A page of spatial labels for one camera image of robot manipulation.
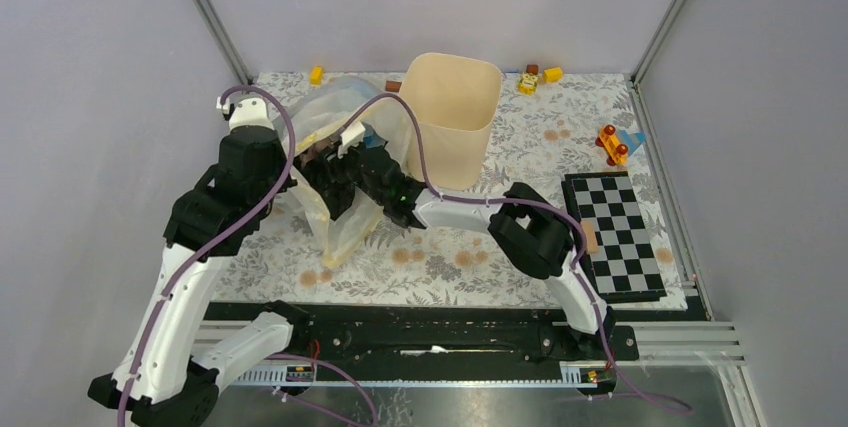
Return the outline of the translucent yellowish plastic bag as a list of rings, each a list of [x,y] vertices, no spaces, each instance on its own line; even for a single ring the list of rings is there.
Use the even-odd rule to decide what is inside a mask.
[[[404,170],[416,141],[399,101],[346,76],[307,94],[289,114],[296,139],[289,192],[303,207],[325,266],[342,265],[383,219],[422,228],[414,211],[426,186]]]

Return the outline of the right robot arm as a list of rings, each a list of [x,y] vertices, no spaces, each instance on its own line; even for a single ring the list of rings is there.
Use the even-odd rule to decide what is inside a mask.
[[[545,284],[565,314],[581,357],[614,363],[613,309],[580,265],[585,233],[529,185],[516,182],[502,198],[438,192],[404,173],[387,144],[371,138],[351,145],[321,141],[298,155],[294,166],[327,202],[332,220],[364,196],[382,217],[404,229],[446,227],[489,235],[515,269]]]

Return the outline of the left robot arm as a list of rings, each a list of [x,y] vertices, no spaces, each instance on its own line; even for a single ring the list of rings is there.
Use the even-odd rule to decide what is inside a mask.
[[[218,161],[173,205],[158,280],[128,354],[92,380],[88,395],[118,412],[118,423],[200,426],[220,393],[263,357],[296,358],[309,348],[307,327],[275,312],[211,349],[192,348],[212,293],[243,240],[294,186],[277,133],[265,126],[233,129]]]

